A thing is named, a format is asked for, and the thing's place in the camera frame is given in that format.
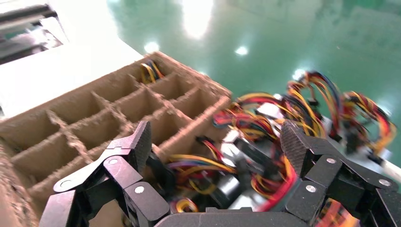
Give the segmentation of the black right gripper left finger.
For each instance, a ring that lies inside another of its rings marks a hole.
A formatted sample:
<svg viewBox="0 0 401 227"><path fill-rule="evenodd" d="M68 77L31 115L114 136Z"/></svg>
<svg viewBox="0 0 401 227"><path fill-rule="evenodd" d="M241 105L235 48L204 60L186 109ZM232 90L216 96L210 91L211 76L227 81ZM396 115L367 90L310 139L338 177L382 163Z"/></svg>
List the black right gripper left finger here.
<svg viewBox="0 0 401 227"><path fill-rule="evenodd" d="M132 135L113 140L96 161L59 180L53 187L53 226L87 227L113 200L134 226L155 226L170 206L141 175L151 148L150 122L141 121Z"/></svg>

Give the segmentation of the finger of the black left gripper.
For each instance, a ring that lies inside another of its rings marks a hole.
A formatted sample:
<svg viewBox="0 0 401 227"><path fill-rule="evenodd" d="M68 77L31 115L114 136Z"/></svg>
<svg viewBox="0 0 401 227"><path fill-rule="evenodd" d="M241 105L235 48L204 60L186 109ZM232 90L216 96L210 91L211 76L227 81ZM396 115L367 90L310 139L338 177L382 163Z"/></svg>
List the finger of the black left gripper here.
<svg viewBox="0 0 401 227"><path fill-rule="evenodd" d="M62 46L63 43L0 43L0 63L5 64L39 52Z"/></svg>
<svg viewBox="0 0 401 227"><path fill-rule="evenodd" d="M0 24L37 23L58 14L49 3L1 3Z"/></svg>

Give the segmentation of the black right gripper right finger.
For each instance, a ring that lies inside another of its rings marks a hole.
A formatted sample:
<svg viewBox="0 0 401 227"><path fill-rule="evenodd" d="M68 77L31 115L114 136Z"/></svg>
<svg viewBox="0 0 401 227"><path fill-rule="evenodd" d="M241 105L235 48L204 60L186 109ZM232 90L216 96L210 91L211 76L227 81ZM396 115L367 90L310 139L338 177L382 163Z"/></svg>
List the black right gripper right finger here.
<svg viewBox="0 0 401 227"><path fill-rule="evenodd" d="M286 211L311 226L324 203L338 201L363 227L398 227L401 196L390 178L345 158L329 141L281 126L281 148L301 179Z"/></svg>

